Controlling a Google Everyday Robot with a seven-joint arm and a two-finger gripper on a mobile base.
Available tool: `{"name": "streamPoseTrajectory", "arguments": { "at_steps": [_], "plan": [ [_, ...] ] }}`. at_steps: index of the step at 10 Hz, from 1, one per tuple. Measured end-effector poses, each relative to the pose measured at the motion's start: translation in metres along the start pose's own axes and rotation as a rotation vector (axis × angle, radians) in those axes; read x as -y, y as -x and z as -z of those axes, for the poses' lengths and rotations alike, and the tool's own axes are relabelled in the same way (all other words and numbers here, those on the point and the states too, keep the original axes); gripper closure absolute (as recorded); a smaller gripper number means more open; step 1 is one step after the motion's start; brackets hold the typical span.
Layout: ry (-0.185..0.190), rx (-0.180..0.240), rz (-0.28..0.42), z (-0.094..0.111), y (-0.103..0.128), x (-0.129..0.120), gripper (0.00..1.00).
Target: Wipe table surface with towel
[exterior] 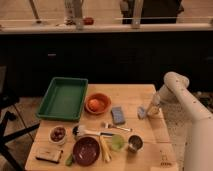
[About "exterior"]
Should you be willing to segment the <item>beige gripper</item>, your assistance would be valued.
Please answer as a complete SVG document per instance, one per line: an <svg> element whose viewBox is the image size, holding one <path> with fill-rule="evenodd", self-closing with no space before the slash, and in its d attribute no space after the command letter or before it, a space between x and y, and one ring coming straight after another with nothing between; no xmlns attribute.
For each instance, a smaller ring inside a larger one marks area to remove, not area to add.
<svg viewBox="0 0 213 171"><path fill-rule="evenodd" d="M174 96L166 85L163 85L152 97L152 100L146 109L148 116L158 115L163 103L171 102Z"/></svg>

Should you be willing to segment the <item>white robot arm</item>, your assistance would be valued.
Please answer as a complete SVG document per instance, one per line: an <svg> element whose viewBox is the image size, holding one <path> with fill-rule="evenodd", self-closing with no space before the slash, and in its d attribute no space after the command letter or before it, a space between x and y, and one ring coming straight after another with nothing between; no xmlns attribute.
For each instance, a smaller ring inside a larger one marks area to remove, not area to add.
<svg viewBox="0 0 213 171"><path fill-rule="evenodd" d="M162 102L176 98L192 122L185 146L184 171L213 171L213 114L189 92L188 86L186 76L167 72L162 87L146 109L146 115L157 115Z"/></svg>

